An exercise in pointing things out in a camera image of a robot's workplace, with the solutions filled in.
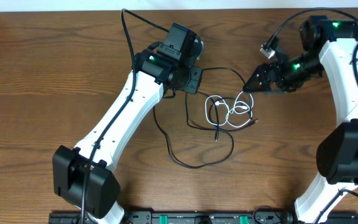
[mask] robotic arm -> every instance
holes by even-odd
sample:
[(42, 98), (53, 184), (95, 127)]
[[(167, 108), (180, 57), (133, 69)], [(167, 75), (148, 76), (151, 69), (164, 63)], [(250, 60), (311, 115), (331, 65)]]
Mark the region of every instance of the robotic arm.
[[(312, 74), (326, 71), (336, 109), (336, 125), (317, 151), (318, 174), (306, 192), (295, 201), (294, 220), (306, 223), (325, 222), (328, 213), (346, 193), (341, 189), (358, 187), (358, 86), (353, 54), (358, 44), (355, 21), (332, 21), (326, 16), (311, 16), (300, 27), (303, 48), (300, 56), (289, 60), (277, 47), (261, 49), (274, 52), (277, 61), (257, 67), (244, 86), (244, 92), (292, 92)], [(358, 51), (356, 57), (358, 72)]]
[[(174, 23), (163, 42), (150, 45), (136, 54), (135, 92), (130, 102), (107, 130), (91, 163), (85, 211), (98, 223), (119, 223), (124, 210), (116, 202), (120, 186), (112, 174), (125, 145), (145, 115), (168, 89), (196, 93), (201, 69), (194, 66), (203, 43), (191, 30)], [(55, 193), (67, 202), (81, 207), (83, 182), (91, 151), (100, 133), (127, 100), (132, 88), (132, 72), (113, 105), (93, 130), (73, 150), (60, 146), (53, 155)]]

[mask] white cable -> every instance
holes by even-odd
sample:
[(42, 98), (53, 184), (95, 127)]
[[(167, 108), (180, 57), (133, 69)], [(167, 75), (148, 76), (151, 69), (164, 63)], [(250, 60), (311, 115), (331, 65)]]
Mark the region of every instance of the white cable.
[[(233, 105), (233, 107), (232, 107), (231, 109), (230, 109), (229, 105), (227, 105), (226, 101), (224, 101), (224, 99), (223, 99), (221, 96), (219, 96), (219, 95), (209, 96), (209, 97), (205, 100), (205, 118), (206, 118), (206, 120), (208, 121), (208, 123), (209, 123), (209, 124), (212, 124), (212, 125), (215, 125), (215, 126), (218, 125), (218, 124), (213, 123), (213, 122), (211, 122), (211, 121), (209, 120), (209, 118), (208, 118), (208, 113), (207, 113), (207, 102), (208, 102), (208, 100), (209, 100), (210, 98), (214, 98), (214, 97), (215, 97), (215, 98), (219, 98), (217, 101), (215, 101), (215, 105), (216, 105), (216, 106), (225, 105), (225, 106), (226, 106), (226, 109), (227, 109), (226, 120), (225, 120), (224, 123), (219, 124), (219, 126), (223, 126), (223, 125), (225, 125), (225, 124), (227, 123), (227, 124), (230, 124), (230, 126), (232, 126), (233, 128), (241, 128), (241, 127), (243, 127), (244, 125), (246, 125), (249, 121), (251, 121), (251, 117), (252, 117), (252, 110), (251, 110), (251, 109), (254, 107), (254, 98), (252, 97), (251, 94), (249, 94), (249, 103), (250, 103), (250, 106), (249, 106), (246, 102), (244, 102), (244, 101), (239, 101), (239, 100), (238, 100), (239, 97), (241, 96), (241, 94), (243, 94), (243, 93), (244, 93), (244, 92), (242, 91), (242, 92), (240, 92), (240, 93), (237, 95), (237, 98), (236, 98), (236, 100), (234, 101), (234, 105)], [(237, 111), (236, 111), (236, 108), (240, 108), (240, 109), (242, 109), (242, 110), (244, 110), (244, 111), (242, 111), (242, 112), (237, 112)], [(248, 113), (248, 112), (250, 112), (249, 119), (248, 119), (245, 123), (243, 123), (242, 125), (236, 126), (236, 125), (234, 125), (234, 124), (232, 124), (232, 123), (229, 122), (229, 116), (230, 116), (230, 114), (233, 114), (233, 113), (236, 113), (236, 114), (244, 114), (244, 113)]]

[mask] white wall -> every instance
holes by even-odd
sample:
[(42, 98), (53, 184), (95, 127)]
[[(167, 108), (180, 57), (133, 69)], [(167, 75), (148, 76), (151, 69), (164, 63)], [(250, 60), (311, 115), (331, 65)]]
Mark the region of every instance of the white wall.
[(0, 12), (358, 7), (358, 0), (0, 0)]

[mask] wooden surface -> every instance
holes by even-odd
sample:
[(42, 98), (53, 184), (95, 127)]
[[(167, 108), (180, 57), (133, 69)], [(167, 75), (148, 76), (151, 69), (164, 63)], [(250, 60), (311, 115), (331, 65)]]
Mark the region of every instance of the wooden surface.
[[(267, 60), (259, 48), (296, 9), (142, 11), (166, 28), (177, 22), (205, 42), (197, 65), (226, 66), (248, 79)], [(358, 16), (358, 9), (346, 9)], [(342, 18), (327, 13), (330, 18)], [(302, 52), (298, 26), (280, 34), (293, 57)], [(136, 52), (165, 33), (130, 16)], [(74, 210), (53, 193), (52, 155), (73, 147), (101, 119), (130, 72), (131, 60), (119, 12), (0, 13), (0, 223), (46, 223), (48, 214)], [(242, 83), (233, 73), (204, 73), (200, 90), (236, 96)], [(129, 141), (114, 175), (124, 208), (156, 211), (244, 211), (259, 205), (288, 207), (317, 173), (318, 144), (335, 128), (335, 109), (326, 77), (287, 95), (254, 95), (260, 122), (234, 133), (233, 155), (200, 170), (175, 165), (164, 136), (149, 113)], [(206, 125), (204, 97), (190, 96), (190, 117)], [(230, 140), (185, 124), (183, 94), (157, 105), (157, 118), (173, 151), (189, 164), (225, 156)], [(337, 210), (357, 210), (347, 196)]]

